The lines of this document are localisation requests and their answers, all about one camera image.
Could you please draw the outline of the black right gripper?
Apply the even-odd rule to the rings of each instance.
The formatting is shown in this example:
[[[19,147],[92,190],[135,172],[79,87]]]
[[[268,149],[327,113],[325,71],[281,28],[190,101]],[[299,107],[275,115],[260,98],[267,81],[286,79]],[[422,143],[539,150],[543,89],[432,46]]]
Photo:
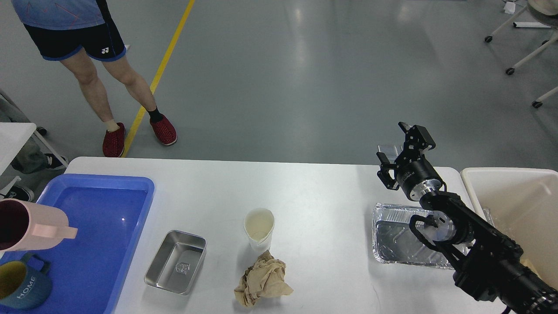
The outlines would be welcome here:
[[[430,162],[419,161],[425,158],[425,151],[436,147],[436,143],[426,127],[410,126],[404,122],[399,122],[398,126],[405,134],[398,165],[391,163],[385,153],[376,152],[380,161],[377,175],[387,189],[396,191],[400,186],[408,199],[420,201],[427,193],[439,191],[445,186]],[[396,178],[390,175],[391,170],[396,171]]]

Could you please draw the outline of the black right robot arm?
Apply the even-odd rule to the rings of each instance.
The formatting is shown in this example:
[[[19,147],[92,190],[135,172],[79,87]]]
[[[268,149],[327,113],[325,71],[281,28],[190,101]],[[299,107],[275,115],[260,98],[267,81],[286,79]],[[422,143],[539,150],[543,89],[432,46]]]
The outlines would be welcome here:
[[[430,250],[445,256],[455,272],[455,286],[476,301],[499,298],[506,314],[555,314],[557,290],[520,262],[522,247],[468,208],[447,185],[424,152],[435,142],[423,126],[400,122],[403,149],[393,162],[377,152],[382,184],[402,189],[428,216],[410,218],[410,230]]]

